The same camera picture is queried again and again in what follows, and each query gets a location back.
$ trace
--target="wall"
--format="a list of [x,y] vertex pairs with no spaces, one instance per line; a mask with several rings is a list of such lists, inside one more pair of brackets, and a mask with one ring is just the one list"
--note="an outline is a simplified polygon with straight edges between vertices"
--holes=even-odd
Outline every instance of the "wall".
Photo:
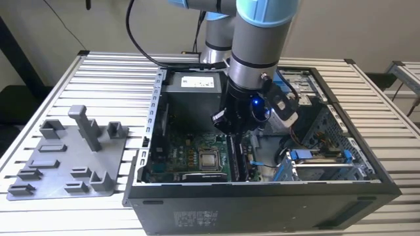
[[420,61],[419,0],[303,0],[285,55],[353,58],[369,72]]
[[[129,0],[94,0],[90,11],[85,0],[47,1],[90,50],[138,52],[126,30]],[[0,0],[0,15],[41,77],[54,84],[82,46],[43,0]],[[167,0],[138,0],[131,30],[149,52],[179,53],[193,48],[198,17],[199,11],[175,7]]]

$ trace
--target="blue connector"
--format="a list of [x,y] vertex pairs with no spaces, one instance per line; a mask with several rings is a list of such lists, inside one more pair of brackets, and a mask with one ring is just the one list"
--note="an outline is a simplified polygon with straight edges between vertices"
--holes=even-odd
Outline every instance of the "blue connector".
[[187,0],[169,0],[169,3],[178,7],[189,8]]
[[238,13],[253,25],[270,28],[286,24],[298,12],[298,0],[237,0]]
[[253,164],[255,166],[263,166],[265,165],[263,162],[258,162],[258,161],[250,161],[250,164]]
[[350,150],[345,150],[345,157],[346,157],[346,163],[350,164],[354,161],[354,157],[353,157],[353,153],[350,152]]

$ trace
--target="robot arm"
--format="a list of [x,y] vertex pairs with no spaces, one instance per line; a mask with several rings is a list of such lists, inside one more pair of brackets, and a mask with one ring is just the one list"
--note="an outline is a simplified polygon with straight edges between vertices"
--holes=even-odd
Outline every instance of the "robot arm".
[[[175,1],[186,8],[233,13],[234,0],[170,0]],[[265,105],[283,123],[295,113],[297,101],[287,99],[271,78],[297,10],[298,0],[237,0],[230,81],[222,110],[213,120],[215,126],[239,140],[249,130],[257,129],[269,120]]]

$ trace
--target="black cable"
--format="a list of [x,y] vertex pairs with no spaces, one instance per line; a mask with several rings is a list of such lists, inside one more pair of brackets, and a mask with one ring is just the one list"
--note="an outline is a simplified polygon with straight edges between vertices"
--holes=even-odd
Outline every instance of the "black cable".
[[399,89],[397,90],[395,95],[394,95],[394,97],[393,97],[391,101],[394,101],[394,100],[395,100],[397,94],[399,93],[399,91],[401,91],[401,89],[402,89],[403,85],[405,85],[405,82],[402,82],[402,85],[401,85]]
[[74,33],[71,32],[71,30],[67,28],[67,26],[66,26],[66,24],[65,24],[65,22],[63,22],[63,20],[62,20],[62,18],[61,18],[61,16],[59,16],[59,14],[55,12],[53,6],[51,6],[50,3],[47,2],[47,0],[43,0],[43,1],[45,1],[46,4],[49,5],[50,9],[53,10],[53,12],[54,12],[54,14],[57,15],[57,17],[59,18],[59,20],[62,21],[62,24],[63,24],[65,28],[67,29],[69,33],[71,33],[71,35],[74,36],[74,38],[75,38],[75,39],[78,40],[78,42],[81,43],[82,47],[86,49],[85,44],[81,42],[81,40],[78,39],[78,37],[75,36],[75,34],[74,34]]
[[414,113],[415,108],[417,108],[415,106],[411,107],[411,109],[410,109],[410,111],[409,111],[409,113],[407,113],[407,117],[411,116],[411,114]]
[[155,63],[157,65],[159,65],[159,66],[162,66],[162,67],[170,67],[169,64],[157,61],[157,60],[147,54],[147,52],[143,50],[143,48],[141,47],[141,45],[138,44],[138,42],[137,42],[137,40],[135,40],[135,38],[134,38],[134,36],[133,36],[131,28],[130,28],[130,15],[131,15],[131,9],[133,9],[133,5],[134,5],[134,1],[135,1],[135,0],[130,0],[129,8],[127,8],[127,14],[126,14],[126,28],[127,28],[127,33],[129,33],[130,39],[131,39],[134,45],[137,46],[138,50],[141,51],[141,53],[145,55],[145,57],[146,57],[153,63]]
[[199,20],[198,20],[198,29],[197,29],[195,43],[194,43],[194,46],[193,46],[193,52],[194,53],[199,52],[199,49],[198,49],[198,38],[199,38],[199,35],[201,35],[201,29],[202,29],[202,24],[203,24],[203,21],[205,21],[205,18],[206,18],[206,14],[207,14],[206,11],[201,11]]
[[270,168],[277,168],[277,166],[269,166],[269,165],[266,165],[266,164],[265,164],[263,166],[270,167]]
[[153,62],[155,63],[158,66],[161,67],[166,67],[166,68],[173,68],[173,69],[223,69],[226,68],[226,64],[225,62],[217,62],[214,64],[203,64],[203,63],[165,63],[161,62],[158,60],[155,60],[149,54],[147,52],[143,50],[143,48],[141,47],[141,45],[138,44],[134,36],[133,36],[133,32],[131,32],[131,28],[130,28],[130,15],[131,15],[131,9],[133,9],[133,5],[134,5],[134,1],[135,0],[130,0],[129,3],[129,8],[127,8],[127,14],[126,14],[126,29],[127,29],[127,33],[130,36],[130,39],[134,43],[134,45],[137,46],[138,50],[141,51],[141,53],[145,55],[145,57]]
[[283,76],[283,74],[281,73],[279,70],[277,70],[277,73],[278,73],[281,79],[283,80],[283,82],[286,83],[286,85],[290,87],[290,89],[291,89],[291,91],[293,91],[293,93],[294,93],[294,95],[295,95],[297,102],[299,103],[299,94],[298,94],[297,89],[294,88],[294,86],[291,85],[291,83],[289,82],[289,80],[285,78],[285,76]]

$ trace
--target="metal frame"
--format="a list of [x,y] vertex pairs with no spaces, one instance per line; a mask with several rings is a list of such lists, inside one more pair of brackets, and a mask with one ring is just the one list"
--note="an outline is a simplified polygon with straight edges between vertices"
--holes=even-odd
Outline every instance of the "metal frame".
[[394,61],[387,69],[420,96],[420,62]]
[[[154,55],[159,60],[191,61],[197,55]],[[395,108],[359,69],[338,59],[282,58],[281,65],[317,67],[362,137],[371,146],[382,165],[389,170],[403,196],[338,235],[418,235],[420,232],[420,139],[405,114]],[[158,67],[139,54],[90,53],[78,57],[46,102],[30,120],[6,155],[0,159],[0,232],[25,232],[26,235],[118,234],[139,235],[145,231],[135,212],[122,205],[131,162],[138,157],[145,136],[147,100],[139,90],[155,79]],[[346,93],[338,87],[358,85]],[[373,93],[362,95],[361,90]],[[46,116],[63,119],[61,113],[74,102],[93,106],[95,117],[106,121],[111,115],[122,117],[131,126],[115,194],[105,198],[33,200],[14,204],[6,200],[5,189],[15,182],[15,175],[31,156],[41,125]],[[326,235],[326,231],[283,233],[283,235]]]

